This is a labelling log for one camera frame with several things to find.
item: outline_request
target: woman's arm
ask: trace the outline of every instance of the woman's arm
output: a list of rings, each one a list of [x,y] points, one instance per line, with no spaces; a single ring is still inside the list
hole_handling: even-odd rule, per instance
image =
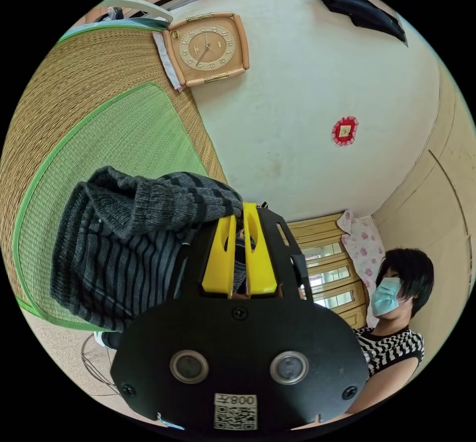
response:
[[[324,424],[329,424],[353,414],[357,414],[364,409],[378,404],[387,397],[398,392],[408,382],[418,366],[418,358],[408,358],[399,363],[396,363],[388,368],[383,369],[379,373],[372,376],[363,387],[357,399],[352,406],[342,414],[330,421],[319,422],[319,416],[316,417],[316,422],[307,424],[306,426],[296,427],[296,429],[307,429],[309,427],[316,427]]]

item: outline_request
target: clock hand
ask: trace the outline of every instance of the clock hand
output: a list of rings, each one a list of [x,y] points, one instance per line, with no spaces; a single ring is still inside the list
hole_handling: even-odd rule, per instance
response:
[[[210,49],[210,44],[208,43],[208,40],[207,40],[207,34],[205,33],[205,51],[202,53],[202,55],[200,56],[200,58],[198,59],[197,61],[197,65],[202,61],[202,58],[205,56],[205,54],[208,52],[208,50]]]

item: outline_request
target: door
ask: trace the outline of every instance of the door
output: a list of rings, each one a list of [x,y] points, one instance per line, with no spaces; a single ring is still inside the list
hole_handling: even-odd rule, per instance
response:
[[[368,294],[341,244],[342,214],[288,224],[306,259],[312,297],[352,328],[365,326]]]

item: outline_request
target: gray knit sweater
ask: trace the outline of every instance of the gray knit sweater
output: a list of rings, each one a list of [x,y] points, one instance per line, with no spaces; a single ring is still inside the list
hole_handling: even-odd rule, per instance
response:
[[[242,215],[229,186],[192,173],[131,177],[112,167],[79,183],[53,252],[50,294],[85,321],[113,331],[164,302],[180,244],[193,224]],[[235,290],[246,278],[237,242]]]

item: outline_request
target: red ornament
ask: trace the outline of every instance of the red ornament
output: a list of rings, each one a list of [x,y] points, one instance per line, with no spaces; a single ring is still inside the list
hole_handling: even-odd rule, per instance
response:
[[[347,116],[338,121],[332,128],[332,139],[339,146],[348,146],[356,139],[358,121],[354,116]]]

